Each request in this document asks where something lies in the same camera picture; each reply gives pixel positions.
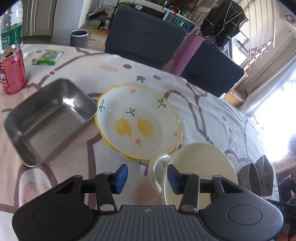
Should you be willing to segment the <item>bear pattern tablecloth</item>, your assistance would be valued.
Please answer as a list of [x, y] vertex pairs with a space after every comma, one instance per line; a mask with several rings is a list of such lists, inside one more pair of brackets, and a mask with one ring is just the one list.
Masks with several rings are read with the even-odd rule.
[[[54, 66], [33, 65], [37, 51], [63, 51]], [[214, 144], [232, 162], [236, 171], [264, 155], [259, 126], [229, 103], [175, 75], [117, 55], [61, 45], [23, 46], [28, 78], [26, 88], [14, 95], [1, 93], [1, 119], [15, 106], [51, 81], [72, 80], [93, 98], [114, 85], [132, 83], [153, 89], [168, 99], [182, 126], [180, 146], [205, 142]], [[123, 192], [116, 205], [157, 205], [159, 196], [147, 177], [148, 164], [125, 159], [109, 148], [91, 122], [58, 156], [46, 165], [25, 166], [1, 129], [1, 240], [16, 240], [11, 225], [14, 212], [23, 204], [73, 175], [91, 179], [103, 171], [114, 172], [128, 165]]]

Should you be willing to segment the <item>black vest on hanger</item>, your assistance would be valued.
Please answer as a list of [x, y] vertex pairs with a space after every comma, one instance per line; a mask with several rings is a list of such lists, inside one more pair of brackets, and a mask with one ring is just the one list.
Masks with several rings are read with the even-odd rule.
[[224, 47], [239, 33], [239, 27], [247, 19], [243, 9], [234, 1], [223, 1], [212, 9], [201, 26], [205, 39], [214, 39], [218, 47]]

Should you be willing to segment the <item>grey waste bin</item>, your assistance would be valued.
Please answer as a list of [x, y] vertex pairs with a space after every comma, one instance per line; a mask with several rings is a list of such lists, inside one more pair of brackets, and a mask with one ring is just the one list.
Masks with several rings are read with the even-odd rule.
[[73, 30], [70, 33], [70, 46], [84, 48], [88, 40], [88, 36], [89, 32], [87, 30]]

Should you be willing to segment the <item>lemon pattern ceramic bowl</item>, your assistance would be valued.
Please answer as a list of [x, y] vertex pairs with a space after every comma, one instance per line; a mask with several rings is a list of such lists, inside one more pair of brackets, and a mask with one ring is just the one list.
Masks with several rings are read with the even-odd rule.
[[100, 135], [122, 156], [149, 162], [177, 150], [182, 137], [178, 114], [155, 91], [136, 84], [116, 85], [96, 103]]

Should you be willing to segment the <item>dark blue chair left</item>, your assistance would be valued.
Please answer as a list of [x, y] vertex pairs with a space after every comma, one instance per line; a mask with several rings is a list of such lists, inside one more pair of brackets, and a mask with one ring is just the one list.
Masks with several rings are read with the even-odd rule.
[[108, 31], [104, 52], [161, 70], [185, 36], [186, 31], [178, 25], [121, 6]]

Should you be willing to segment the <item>dark blue chair right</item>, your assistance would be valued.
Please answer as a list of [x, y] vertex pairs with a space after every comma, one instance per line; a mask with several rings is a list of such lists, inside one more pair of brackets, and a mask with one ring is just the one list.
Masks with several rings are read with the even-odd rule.
[[244, 70], [208, 41], [203, 41], [181, 77], [216, 97], [227, 93], [243, 77]]

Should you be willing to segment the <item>small steel oval dish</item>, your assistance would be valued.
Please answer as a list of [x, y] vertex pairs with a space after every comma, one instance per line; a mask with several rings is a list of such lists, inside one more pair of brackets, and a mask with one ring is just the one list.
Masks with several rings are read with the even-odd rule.
[[238, 182], [243, 188], [261, 196], [260, 178], [254, 162], [250, 162], [240, 169], [238, 173]]

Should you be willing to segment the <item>dark blue chair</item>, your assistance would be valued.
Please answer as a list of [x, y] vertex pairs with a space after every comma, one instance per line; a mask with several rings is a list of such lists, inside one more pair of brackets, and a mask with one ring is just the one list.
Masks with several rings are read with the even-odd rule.
[[186, 31], [178, 25], [121, 6], [108, 31], [104, 52], [161, 70], [185, 36]]
[[203, 41], [181, 77], [216, 97], [227, 93], [243, 77], [244, 70], [208, 41]]

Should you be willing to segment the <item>teal letter sign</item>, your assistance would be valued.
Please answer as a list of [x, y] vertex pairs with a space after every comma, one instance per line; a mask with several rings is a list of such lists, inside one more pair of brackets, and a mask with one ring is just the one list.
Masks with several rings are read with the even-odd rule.
[[172, 11], [166, 11], [163, 20], [184, 28], [187, 33], [191, 32], [195, 25], [193, 21]]

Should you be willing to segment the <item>rectangular stainless steel tray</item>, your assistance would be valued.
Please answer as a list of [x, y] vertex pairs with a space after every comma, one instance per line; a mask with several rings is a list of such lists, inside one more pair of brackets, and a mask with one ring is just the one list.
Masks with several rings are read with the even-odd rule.
[[28, 167], [53, 159], [97, 112], [97, 104], [71, 80], [47, 84], [4, 119], [4, 129]]

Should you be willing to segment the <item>red soda can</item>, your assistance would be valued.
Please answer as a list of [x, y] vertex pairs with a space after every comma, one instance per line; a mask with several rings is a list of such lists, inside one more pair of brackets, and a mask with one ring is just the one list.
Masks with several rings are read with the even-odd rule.
[[19, 44], [1, 52], [1, 84], [5, 94], [15, 94], [27, 84], [23, 52]]

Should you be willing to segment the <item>beige curtain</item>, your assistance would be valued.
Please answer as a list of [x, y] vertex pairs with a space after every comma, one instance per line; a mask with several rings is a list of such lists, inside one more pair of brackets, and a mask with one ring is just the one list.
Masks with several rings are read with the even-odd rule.
[[295, 71], [295, 55], [290, 57], [284, 65], [276, 70], [262, 85], [254, 90], [245, 100], [239, 110], [249, 118], [252, 117], [258, 108], [289, 81]]

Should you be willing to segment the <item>green snack packet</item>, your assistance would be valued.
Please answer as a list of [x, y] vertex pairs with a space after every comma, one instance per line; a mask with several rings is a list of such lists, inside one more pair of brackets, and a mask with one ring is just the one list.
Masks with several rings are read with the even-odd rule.
[[33, 58], [33, 65], [47, 65], [54, 66], [59, 58], [64, 54], [63, 51], [56, 51], [51, 49], [45, 49], [42, 51], [37, 51], [36, 57]]

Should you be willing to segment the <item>cream ceramic handled bowl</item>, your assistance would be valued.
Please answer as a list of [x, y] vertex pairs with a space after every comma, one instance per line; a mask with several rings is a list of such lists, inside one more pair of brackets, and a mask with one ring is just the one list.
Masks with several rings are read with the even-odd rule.
[[182, 195], [175, 195], [167, 177], [168, 165], [174, 165], [180, 173], [193, 173], [202, 179], [221, 175], [238, 184], [237, 173], [226, 155], [212, 144], [192, 143], [174, 154], [160, 154], [150, 161], [148, 178], [161, 197], [161, 204], [178, 208]]

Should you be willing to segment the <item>green label water bottle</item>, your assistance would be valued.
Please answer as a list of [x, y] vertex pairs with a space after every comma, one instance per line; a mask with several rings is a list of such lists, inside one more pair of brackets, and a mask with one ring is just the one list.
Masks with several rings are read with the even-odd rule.
[[23, 3], [17, 1], [1, 15], [1, 48], [23, 47]]

